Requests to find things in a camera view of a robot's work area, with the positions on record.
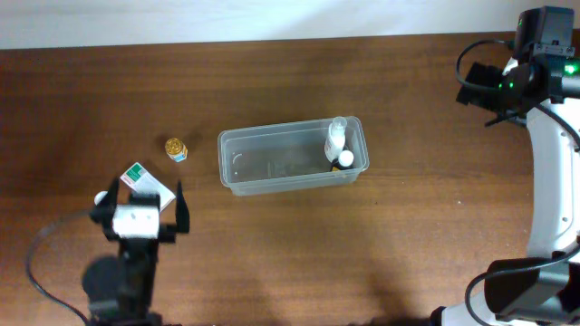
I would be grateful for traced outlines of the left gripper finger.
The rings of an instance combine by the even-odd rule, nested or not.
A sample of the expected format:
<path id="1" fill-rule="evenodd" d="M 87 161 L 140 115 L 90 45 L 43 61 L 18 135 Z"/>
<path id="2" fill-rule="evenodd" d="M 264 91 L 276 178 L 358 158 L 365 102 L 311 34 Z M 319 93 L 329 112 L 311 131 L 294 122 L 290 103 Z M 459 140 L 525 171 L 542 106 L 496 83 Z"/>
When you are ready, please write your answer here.
<path id="1" fill-rule="evenodd" d="M 190 214 L 183 195 L 182 183 L 180 181 L 178 182 L 176 190 L 175 217 L 177 233 L 188 234 L 190 230 Z"/>
<path id="2" fill-rule="evenodd" d="M 92 217 L 104 217 L 114 213 L 117 206 L 119 182 L 120 181 L 117 177 L 113 179 L 109 188 L 106 190 L 108 192 L 106 197 L 99 205 L 94 205 L 92 209 Z"/>

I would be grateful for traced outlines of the orange tube white cap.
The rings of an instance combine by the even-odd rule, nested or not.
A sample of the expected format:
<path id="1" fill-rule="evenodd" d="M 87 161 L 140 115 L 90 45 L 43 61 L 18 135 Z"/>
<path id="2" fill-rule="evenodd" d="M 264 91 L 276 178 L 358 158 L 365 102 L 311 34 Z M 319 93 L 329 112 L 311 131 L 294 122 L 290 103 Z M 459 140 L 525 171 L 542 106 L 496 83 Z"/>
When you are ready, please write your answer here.
<path id="1" fill-rule="evenodd" d="M 108 194 L 107 191 L 101 191 L 94 197 L 94 204 L 99 205 L 100 202 L 106 197 Z"/>

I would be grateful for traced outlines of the white green medicine box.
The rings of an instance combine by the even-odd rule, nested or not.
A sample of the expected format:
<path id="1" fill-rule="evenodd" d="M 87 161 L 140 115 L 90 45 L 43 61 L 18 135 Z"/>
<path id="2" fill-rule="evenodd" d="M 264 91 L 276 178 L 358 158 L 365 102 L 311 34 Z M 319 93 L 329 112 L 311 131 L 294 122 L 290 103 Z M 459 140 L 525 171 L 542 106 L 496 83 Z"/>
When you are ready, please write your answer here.
<path id="1" fill-rule="evenodd" d="M 165 209 L 175 198 L 175 194 L 139 162 L 132 164 L 121 176 L 131 190 L 136 192 L 157 193 L 160 196 L 160 209 Z"/>

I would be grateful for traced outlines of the small jar gold lid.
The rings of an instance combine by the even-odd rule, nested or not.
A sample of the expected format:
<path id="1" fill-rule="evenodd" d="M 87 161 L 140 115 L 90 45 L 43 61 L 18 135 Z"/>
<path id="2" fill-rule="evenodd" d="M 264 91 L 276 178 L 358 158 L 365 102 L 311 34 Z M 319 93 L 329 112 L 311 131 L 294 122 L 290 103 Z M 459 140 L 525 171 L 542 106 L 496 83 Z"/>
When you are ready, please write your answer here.
<path id="1" fill-rule="evenodd" d="M 168 139 L 165 143 L 167 155 L 175 162 L 181 162 L 188 156 L 188 149 L 185 144 L 177 138 Z"/>

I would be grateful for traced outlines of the clear plastic container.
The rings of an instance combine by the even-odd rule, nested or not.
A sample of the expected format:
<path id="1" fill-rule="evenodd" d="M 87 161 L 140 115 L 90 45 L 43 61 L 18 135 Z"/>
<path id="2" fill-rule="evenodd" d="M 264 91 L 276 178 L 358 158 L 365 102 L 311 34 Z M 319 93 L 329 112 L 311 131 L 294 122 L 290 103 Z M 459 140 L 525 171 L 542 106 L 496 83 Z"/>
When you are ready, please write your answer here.
<path id="1" fill-rule="evenodd" d="M 353 167 L 332 171 L 324 153 L 331 118 L 222 131 L 217 139 L 221 182 L 236 196 L 331 187 L 354 182 L 370 166 L 361 121 L 345 118 Z"/>

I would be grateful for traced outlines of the white spray bottle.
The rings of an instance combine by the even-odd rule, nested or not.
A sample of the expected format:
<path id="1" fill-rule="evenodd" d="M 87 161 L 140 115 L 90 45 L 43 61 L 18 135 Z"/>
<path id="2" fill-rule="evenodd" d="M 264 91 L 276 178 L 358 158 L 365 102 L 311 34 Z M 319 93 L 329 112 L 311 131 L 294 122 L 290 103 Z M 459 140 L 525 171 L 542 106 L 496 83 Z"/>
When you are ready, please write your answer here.
<path id="1" fill-rule="evenodd" d="M 324 143 L 324 154 L 333 162 L 337 159 L 345 146 L 347 120 L 344 117 L 336 117 L 330 123 Z"/>

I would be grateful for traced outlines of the dark bottle white cap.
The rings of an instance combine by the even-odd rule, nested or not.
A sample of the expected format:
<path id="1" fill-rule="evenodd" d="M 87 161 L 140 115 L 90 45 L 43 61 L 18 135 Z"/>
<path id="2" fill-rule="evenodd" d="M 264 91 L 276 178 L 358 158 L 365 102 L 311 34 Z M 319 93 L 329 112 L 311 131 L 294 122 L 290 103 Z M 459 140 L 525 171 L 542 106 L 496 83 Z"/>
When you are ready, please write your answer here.
<path id="1" fill-rule="evenodd" d="M 339 156 L 333 161 L 331 165 L 332 171 L 347 170 L 353 167 L 354 154 L 346 149 L 343 150 Z"/>

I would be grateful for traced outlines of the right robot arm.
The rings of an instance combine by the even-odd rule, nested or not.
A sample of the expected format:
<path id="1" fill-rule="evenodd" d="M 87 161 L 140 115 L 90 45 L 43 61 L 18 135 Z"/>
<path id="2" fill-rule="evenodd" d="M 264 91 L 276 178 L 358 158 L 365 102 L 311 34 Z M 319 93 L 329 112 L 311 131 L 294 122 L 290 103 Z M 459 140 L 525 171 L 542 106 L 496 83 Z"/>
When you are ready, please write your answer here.
<path id="1" fill-rule="evenodd" d="M 496 260 L 460 304 L 439 307 L 431 325 L 576 325 L 579 322 L 579 59 L 575 12 L 522 12 L 503 69 L 474 63 L 457 102 L 495 113 L 529 132 L 534 208 L 527 255 Z"/>

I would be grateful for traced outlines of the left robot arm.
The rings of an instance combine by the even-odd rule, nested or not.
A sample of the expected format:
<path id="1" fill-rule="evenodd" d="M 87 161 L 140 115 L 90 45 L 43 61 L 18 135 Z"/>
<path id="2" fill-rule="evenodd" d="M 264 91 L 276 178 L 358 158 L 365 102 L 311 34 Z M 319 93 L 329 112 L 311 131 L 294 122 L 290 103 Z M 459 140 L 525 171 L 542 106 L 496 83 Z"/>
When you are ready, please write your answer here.
<path id="1" fill-rule="evenodd" d="M 162 315 L 150 309 L 159 262 L 159 247 L 174 244 L 179 234 L 188 234 L 190 214 L 180 183 L 176 190 L 175 221 L 160 221 L 160 194 L 132 191 L 128 202 L 118 202 L 120 181 L 90 211 L 105 238 L 119 245 L 116 255 L 90 263 L 82 276 L 88 296 L 90 325 L 156 325 Z"/>

